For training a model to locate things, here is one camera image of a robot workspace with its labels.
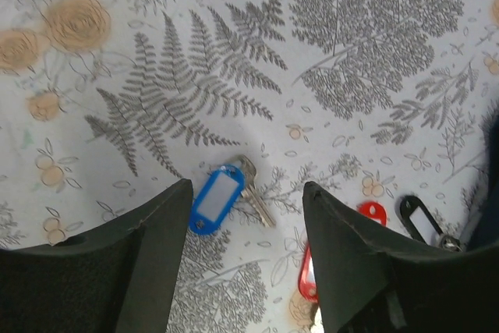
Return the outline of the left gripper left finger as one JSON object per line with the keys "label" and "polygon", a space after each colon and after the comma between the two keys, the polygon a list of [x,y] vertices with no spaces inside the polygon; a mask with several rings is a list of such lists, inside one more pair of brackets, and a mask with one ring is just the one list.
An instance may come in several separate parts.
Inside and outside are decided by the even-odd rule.
{"label": "left gripper left finger", "polygon": [[4,332],[164,332],[193,185],[55,246],[1,252]]}

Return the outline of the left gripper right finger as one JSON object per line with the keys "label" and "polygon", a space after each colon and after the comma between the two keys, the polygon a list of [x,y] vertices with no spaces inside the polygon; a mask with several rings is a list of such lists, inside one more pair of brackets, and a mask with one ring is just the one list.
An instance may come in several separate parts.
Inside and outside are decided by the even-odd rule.
{"label": "left gripper right finger", "polygon": [[[315,182],[304,204],[336,200]],[[326,332],[495,332],[498,329],[498,246],[466,252],[428,246],[361,216],[355,230],[383,272],[377,294],[363,304],[320,302]]]}

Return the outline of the blue key tag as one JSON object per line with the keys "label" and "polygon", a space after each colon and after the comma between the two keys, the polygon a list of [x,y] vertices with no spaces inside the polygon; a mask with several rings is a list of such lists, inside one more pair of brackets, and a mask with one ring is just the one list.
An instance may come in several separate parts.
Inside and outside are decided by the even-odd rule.
{"label": "blue key tag", "polygon": [[189,228],[201,236],[216,232],[234,203],[243,197],[260,216],[262,223],[273,228],[276,221],[257,190],[257,168],[244,154],[227,160],[210,174],[196,199],[189,217]]}

